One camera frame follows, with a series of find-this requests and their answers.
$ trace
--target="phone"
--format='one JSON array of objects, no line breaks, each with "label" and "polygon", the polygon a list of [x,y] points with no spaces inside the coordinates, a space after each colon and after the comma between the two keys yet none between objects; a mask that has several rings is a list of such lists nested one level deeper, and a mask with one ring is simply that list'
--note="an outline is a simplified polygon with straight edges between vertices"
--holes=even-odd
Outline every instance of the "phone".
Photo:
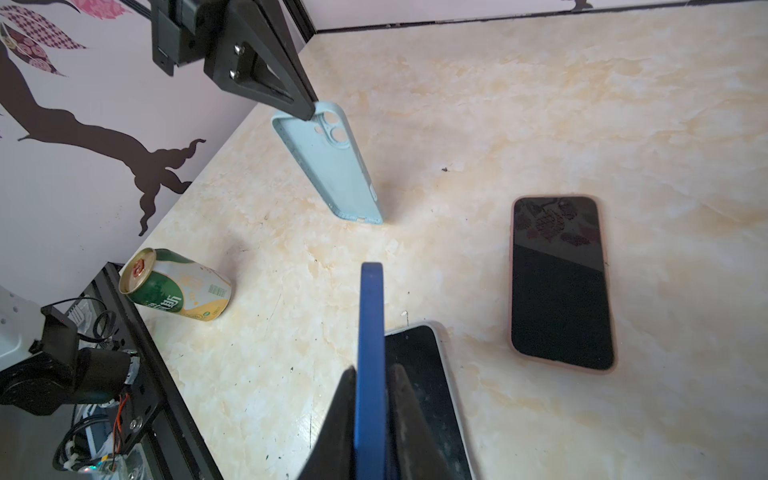
[{"label": "phone", "polygon": [[454,387],[445,369],[437,333],[427,323],[388,332],[384,337],[386,368],[399,363],[408,374],[435,444],[454,480],[472,480]]},{"label": "phone", "polygon": [[518,198],[509,243],[511,347],[532,359],[610,372],[616,352],[597,203]]},{"label": "phone", "polygon": [[307,121],[278,111],[272,126],[334,215],[384,223],[368,169],[339,105],[315,102],[315,114]]}]

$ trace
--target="wall decal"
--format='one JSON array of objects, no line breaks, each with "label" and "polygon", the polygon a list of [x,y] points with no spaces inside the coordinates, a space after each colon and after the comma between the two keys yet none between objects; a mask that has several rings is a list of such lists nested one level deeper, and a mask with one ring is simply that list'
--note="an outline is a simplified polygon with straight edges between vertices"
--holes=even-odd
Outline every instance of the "wall decal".
[{"label": "wall decal", "polygon": [[580,12],[581,10],[587,10],[592,8],[592,4],[588,0],[576,0],[576,5],[571,9],[571,12]]},{"label": "wall decal", "polygon": [[21,5],[50,5],[52,3],[63,3],[64,5],[71,6],[79,12],[78,8],[67,2],[67,0],[13,0],[13,2]]},{"label": "wall decal", "polygon": [[127,10],[115,0],[72,0],[80,11],[101,20],[111,20],[123,15]]},{"label": "wall decal", "polygon": [[32,40],[53,48],[67,48],[75,50],[85,48],[78,44],[53,25],[48,19],[39,13],[16,5],[0,6],[0,15],[14,22]]},{"label": "wall decal", "polygon": [[48,55],[45,53],[45,50],[28,36],[14,30],[4,23],[0,23],[0,38],[2,39],[3,44],[5,44],[5,46],[21,60],[40,70],[61,75],[51,61],[48,60]]},{"label": "wall decal", "polygon": [[[91,5],[94,4],[94,0],[89,1]],[[89,15],[114,18],[93,15],[96,11],[100,12],[99,15],[103,13],[92,9]],[[150,152],[139,140],[128,134],[82,124],[70,111],[42,107],[32,95],[19,68],[8,56],[8,50],[33,67],[61,75],[50,63],[40,44],[66,49],[80,49],[85,46],[73,41],[48,19],[27,8],[5,5],[0,7],[0,15],[24,32],[16,31],[7,23],[0,23],[0,104],[28,132],[27,136],[19,141],[37,140],[73,145],[123,162],[131,169],[134,184],[142,192],[139,207],[144,215],[140,220],[139,237],[143,236],[148,229],[147,221],[156,211],[154,200],[160,188],[165,186],[176,194],[183,194],[192,183],[182,182],[168,169],[178,169],[184,165],[184,162],[194,155],[197,145],[205,140],[198,138],[186,148]]]}]

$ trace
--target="wall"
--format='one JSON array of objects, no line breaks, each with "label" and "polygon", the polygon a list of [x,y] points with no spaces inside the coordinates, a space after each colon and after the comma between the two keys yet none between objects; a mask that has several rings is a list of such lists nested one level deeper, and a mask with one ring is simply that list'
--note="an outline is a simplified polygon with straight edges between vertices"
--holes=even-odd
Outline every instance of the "wall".
[{"label": "wall", "polygon": [[675,0],[302,0],[318,30],[388,23],[512,17],[673,1]]},{"label": "wall", "polygon": [[254,103],[202,62],[166,76],[115,0],[21,1],[0,0],[0,284],[48,303],[128,260]]}]

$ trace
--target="light blue phone case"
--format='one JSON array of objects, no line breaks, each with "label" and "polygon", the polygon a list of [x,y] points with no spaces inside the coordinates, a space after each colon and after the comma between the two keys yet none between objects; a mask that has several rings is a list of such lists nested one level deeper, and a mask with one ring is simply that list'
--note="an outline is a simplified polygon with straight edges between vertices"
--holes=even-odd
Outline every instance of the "light blue phone case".
[{"label": "light blue phone case", "polygon": [[384,223],[366,164],[339,105],[315,102],[315,114],[308,121],[278,111],[272,126],[334,215]]}]

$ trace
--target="blue phone case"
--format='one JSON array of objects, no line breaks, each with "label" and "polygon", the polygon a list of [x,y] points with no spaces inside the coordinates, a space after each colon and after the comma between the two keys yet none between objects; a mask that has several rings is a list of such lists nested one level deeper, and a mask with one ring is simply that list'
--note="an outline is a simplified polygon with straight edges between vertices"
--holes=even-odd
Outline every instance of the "blue phone case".
[{"label": "blue phone case", "polygon": [[278,111],[272,116],[272,126],[334,215],[384,223],[352,128],[339,105],[316,102],[315,114],[308,121]]},{"label": "blue phone case", "polygon": [[384,351],[384,269],[360,269],[360,330],[355,397],[357,478],[384,480],[387,468],[387,398]]}]

